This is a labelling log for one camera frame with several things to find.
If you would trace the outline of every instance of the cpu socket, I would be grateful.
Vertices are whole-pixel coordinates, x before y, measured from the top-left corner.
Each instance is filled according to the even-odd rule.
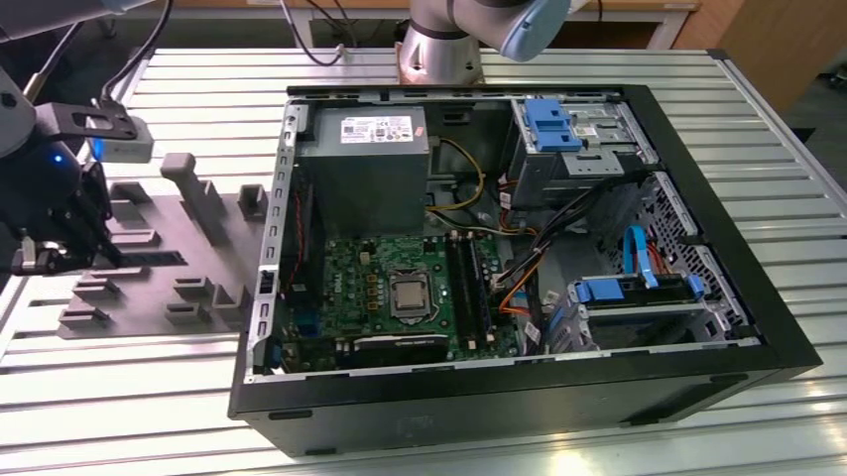
[[[415,325],[431,316],[428,273],[394,270],[388,274],[392,317]]]

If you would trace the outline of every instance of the ram slot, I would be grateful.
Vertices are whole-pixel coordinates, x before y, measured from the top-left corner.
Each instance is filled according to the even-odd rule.
[[[463,348],[480,349],[486,344],[491,315],[479,252],[472,238],[447,235],[447,269],[452,292],[452,314]]]

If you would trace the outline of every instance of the white table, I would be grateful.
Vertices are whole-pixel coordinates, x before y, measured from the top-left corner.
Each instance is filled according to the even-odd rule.
[[[486,53],[483,64],[490,83],[651,86],[825,365],[675,424],[292,461],[227,418],[234,334],[64,341],[58,319],[76,277],[14,279],[0,297],[0,471],[845,474],[847,200],[734,65],[681,51],[555,52],[520,65]],[[270,183],[288,85],[395,81],[387,50],[331,68],[296,50],[166,50],[123,101],[150,122],[158,155],[194,152],[199,174],[226,191]],[[160,162],[107,173],[167,189]]]

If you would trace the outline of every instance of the metal case frame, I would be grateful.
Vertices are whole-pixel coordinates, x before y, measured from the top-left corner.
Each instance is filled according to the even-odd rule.
[[[821,365],[763,266],[646,86],[290,88],[292,102],[283,119],[271,196],[287,194],[298,132],[292,114],[308,107],[310,100],[376,104],[451,98],[467,101],[599,90],[617,92],[630,106],[699,225],[697,244],[709,247],[719,258],[751,318],[755,328],[742,328],[742,333],[746,330],[749,335],[758,335],[762,345],[682,353],[617,352],[614,357],[583,360],[544,356],[530,365],[254,382],[246,375],[248,354],[263,351],[260,343],[255,346],[254,335],[270,332],[278,300],[276,279],[263,279],[267,273],[275,273],[272,243],[278,238],[274,233],[280,233],[271,225],[280,210],[272,210],[271,202],[254,317],[240,339],[230,416],[246,420],[288,454],[327,454],[671,421],[750,386],[785,381]],[[260,292],[263,282],[270,283],[268,293]]]

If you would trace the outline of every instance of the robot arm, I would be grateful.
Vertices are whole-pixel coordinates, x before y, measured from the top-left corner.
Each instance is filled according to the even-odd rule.
[[[151,0],[0,1],[0,43],[108,14]],[[96,120],[96,129],[88,120]],[[0,69],[0,223],[22,242],[16,275],[62,273],[94,264],[130,260],[110,241],[111,204],[102,164],[82,165],[66,145],[74,138],[136,138],[120,104],[99,108],[70,104],[34,106]]]
[[[0,43],[104,15],[120,15],[152,0],[28,0],[0,2]]]
[[[479,43],[531,60],[559,33],[571,0],[418,0],[400,51],[403,80],[471,84],[482,78]]]

